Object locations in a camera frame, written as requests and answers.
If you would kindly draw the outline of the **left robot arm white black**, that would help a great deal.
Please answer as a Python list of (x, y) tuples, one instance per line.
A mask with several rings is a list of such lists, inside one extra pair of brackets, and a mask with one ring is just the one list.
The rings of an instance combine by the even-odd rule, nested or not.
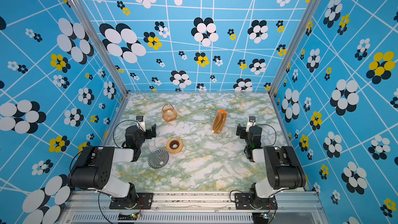
[(135, 185), (112, 175), (114, 163), (136, 162), (146, 139), (157, 136), (156, 125), (143, 131), (139, 126), (125, 130), (124, 146), (89, 146), (69, 166), (68, 185), (81, 190), (96, 190), (110, 197), (110, 209), (151, 209), (153, 193), (137, 193)]

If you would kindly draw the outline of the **wooden ring dripper holder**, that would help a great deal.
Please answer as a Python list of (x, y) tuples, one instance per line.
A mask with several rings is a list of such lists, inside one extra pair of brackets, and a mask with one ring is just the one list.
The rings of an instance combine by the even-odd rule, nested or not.
[(172, 138), (167, 142), (166, 150), (169, 153), (176, 154), (183, 149), (183, 141), (179, 138)]

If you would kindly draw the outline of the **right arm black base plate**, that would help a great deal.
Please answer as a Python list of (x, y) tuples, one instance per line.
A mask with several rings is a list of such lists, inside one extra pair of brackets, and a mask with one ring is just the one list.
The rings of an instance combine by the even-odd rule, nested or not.
[(232, 199), (237, 210), (265, 210), (273, 211), (278, 209), (275, 197), (258, 198), (250, 193), (235, 193)]

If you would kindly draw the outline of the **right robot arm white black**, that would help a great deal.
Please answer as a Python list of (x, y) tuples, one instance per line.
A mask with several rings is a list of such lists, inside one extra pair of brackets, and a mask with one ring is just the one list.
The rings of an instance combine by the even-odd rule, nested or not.
[(236, 135), (244, 139), (246, 158), (265, 165), (266, 178), (252, 184), (247, 194), (240, 193), (235, 202), (249, 200), (252, 209), (277, 209), (275, 195), (284, 190), (303, 188), (306, 184), (304, 170), (291, 146), (262, 146), (262, 128), (259, 125), (237, 126)]

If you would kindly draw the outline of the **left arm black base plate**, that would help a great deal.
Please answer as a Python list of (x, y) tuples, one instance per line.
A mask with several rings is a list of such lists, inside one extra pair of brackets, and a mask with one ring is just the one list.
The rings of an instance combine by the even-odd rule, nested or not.
[(150, 193), (137, 193), (135, 196), (127, 196), (125, 198), (111, 198), (109, 205), (110, 209), (151, 209), (154, 194)]

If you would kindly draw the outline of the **orange glass coffee carafe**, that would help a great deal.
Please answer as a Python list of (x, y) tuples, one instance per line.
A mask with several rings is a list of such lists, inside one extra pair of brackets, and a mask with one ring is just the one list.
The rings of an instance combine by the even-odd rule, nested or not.
[(174, 121), (177, 118), (178, 114), (171, 104), (167, 104), (162, 107), (162, 118), (166, 122)]

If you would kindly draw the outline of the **grey ribbed glass dripper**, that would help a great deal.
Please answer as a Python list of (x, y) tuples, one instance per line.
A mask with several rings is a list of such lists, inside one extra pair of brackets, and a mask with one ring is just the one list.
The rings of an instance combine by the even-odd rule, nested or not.
[(160, 169), (169, 161), (169, 153), (166, 149), (156, 149), (148, 156), (148, 165), (152, 169)]

